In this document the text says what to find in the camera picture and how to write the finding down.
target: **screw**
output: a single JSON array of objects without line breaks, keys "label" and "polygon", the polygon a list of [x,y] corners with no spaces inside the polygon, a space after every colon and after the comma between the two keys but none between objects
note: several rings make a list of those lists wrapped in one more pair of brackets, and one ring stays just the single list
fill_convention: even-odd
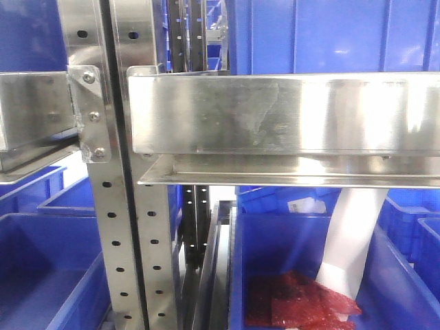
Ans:
[{"label": "screw", "polygon": [[105,149],[104,148],[96,148],[93,153],[95,154],[95,157],[103,158],[105,156]]},{"label": "screw", "polygon": [[93,72],[90,71],[86,71],[83,75],[82,75],[82,79],[87,83],[87,84],[93,84],[95,82],[95,74]]},{"label": "screw", "polygon": [[100,119],[100,114],[97,111],[92,111],[91,113],[89,113],[89,119],[92,122],[97,122]]}]

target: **blue storage crate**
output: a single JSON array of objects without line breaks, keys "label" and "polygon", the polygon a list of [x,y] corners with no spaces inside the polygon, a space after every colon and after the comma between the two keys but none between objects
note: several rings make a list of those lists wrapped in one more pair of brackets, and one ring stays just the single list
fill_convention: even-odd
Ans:
[{"label": "blue storage crate", "polygon": [[171,240],[177,238],[177,231],[182,222],[183,206],[182,186],[168,186],[168,204],[170,210]]},{"label": "blue storage crate", "polygon": [[110,304],[96,218],[0,218],[0,329],[96,330]]},{"label": "blue storage crate", "polygon": [[415,271],[440,300],[440,218],[419,219],[421,246]]},{"label": "blue storage crate", "polygon": [[56,0],[1,0],[0,31],[0,72],[67,69]]},{"label": "blue storage crate", "polygon": [[[316,277],[328,217],[240,214],[232,255],[230,329],[244,325],[248,277],[296,269]],[[357,295],[363,314],[351,316],[356,330],[440,329],[440,304],[393,244],[376,227]]]},{"label": "blue storage crate", "polygon": [[440,217],[440,190],[390,189],[378,223],[411,263],[420,247],[418,218]]},{"label": "blue storage crate", "polygon": [[40,203],[63,189],[65,167],[49,166],[16,184],[0,186],[0,215],[36,212]]},{"label": "blue storage crate", "polygon": [[322,213],[331,215],[338,200],[339,188],[257,187],[238,191],[237,206],[242,213]]},{"label": "blue storage crate", "polygon": [[221,15],[221,1],[220,0],[207,0],[206,2],[206,26],[211,28],[219,20]]},{"label": "blue storage crate", "polygon": [[232,74],[440,69],[438,0],[228,0]]},{"label": "blue storage crate", "polygon": [[38,206],[38,212],[53,215],[74,215],[93,217],[94,196],[88,177],[82,178],[70,187],[58,192]]}]

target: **white paper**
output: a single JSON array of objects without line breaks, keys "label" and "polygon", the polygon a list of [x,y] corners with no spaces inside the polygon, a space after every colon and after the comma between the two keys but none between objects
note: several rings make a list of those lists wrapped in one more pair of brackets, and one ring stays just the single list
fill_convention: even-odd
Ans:
[{"label": "white paper", "polygon": [[325,213],[325,202],[315,200],[312,197],[288,201],[287,207],[290,213]]},{"label": "white paper", "polygon": [[316,280],[355,299],[371,235],[388,189],[343,188],[331,217]]}]

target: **stainless steel bracket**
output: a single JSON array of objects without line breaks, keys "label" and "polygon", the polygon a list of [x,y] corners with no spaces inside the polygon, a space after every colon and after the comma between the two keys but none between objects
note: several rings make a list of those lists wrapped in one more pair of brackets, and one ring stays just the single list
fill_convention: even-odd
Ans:
[{"label": "stainless steel bracket", "polygon": [[85,163],[108,163],[111,146],[100,71],[93,65],[69,65],[69,85]]}]

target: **reflective metal surface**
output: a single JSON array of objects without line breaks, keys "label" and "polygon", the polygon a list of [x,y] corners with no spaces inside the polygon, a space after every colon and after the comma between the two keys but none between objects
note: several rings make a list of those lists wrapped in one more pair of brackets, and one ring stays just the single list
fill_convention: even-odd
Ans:
[{"label": "reflective metal surface", "polygon": [[114,87],[117,68],[111,60],[114,49],[111,47],[109,4],[100,0],[58,0],[58,6],[69,65],[93,65],[100,72],[111,160],[88,164],[87,168],[98,215],[116,329],[143,330],[146,327],[144,281],[133,193],[129,191],[130,170],[124,154],[127,146],[124,145],[124,133],[121,135],[118,131],[121,110],[116,109],[118,99],[114,93],[118,95],[120,92]]},{"label": "reflective metal surface", "polygon": [[75,144],[65,146],[56,151],[51,149],[51,152],[47,155],[33,159],[32,162],[13,168],[8,172],[0,173],[0,185],[15,184],[18,181],[25,179],[29,175],[32,175],[35,172],[38,172],[39,170],[56,163],[58,160],[62,160],[78,150],[79,147]]},{"label": "reflective metal surface", "polygon": [[0,116],[0,151],[53,141],[75,127],[66,73],[1,73]]},{"label": "reflective metal surface", "polygon": [[[126,134],[129,145],[126,161],[130,162],[133,178],[133,183],[129,185],[132,186],[135,199],[133,211],[138,226],[144,294],[147,298],[147,326],[150,330],[178,330],[184,323],[182,284],[174,249],[176,242],[170,235],[170,217],[166,211],[169,207],[165,193],[167,187],[136,184],[145,169],[154,164],[155,156],[137,155],[132,151],[127,82],[127,70],[133,65],[150,65],[141,70],[145,74],[154,74],[166,68],[162,4],[160,0],[110,0],[110,4],[125,118],[120,132]],[[131,38],[131,32],[137,32],[138,38]],[[150,211],[155,211],[157,215],[149,216]],[[152,245],[152,239],[157,239],[159,244]]]},{"label": "reflective metal surface", "polygon": [[70,65],[68,72],[82,160],[108,162],[111,147],[99,69],[93,65]]},{"label": "reflective metal surface", "polygon": [[439,155],[437,73],[132,76],[136,153]]},{"label": "reflective metal surface", "polygon": [[192,330],[227,328],[230,227],[236,217],[234,207],[232,201],[220,201],[212,210]]},{"label": "reflective metal surface", "polygon": [[138,184],[440,186],[440,157],[161,155]]}]

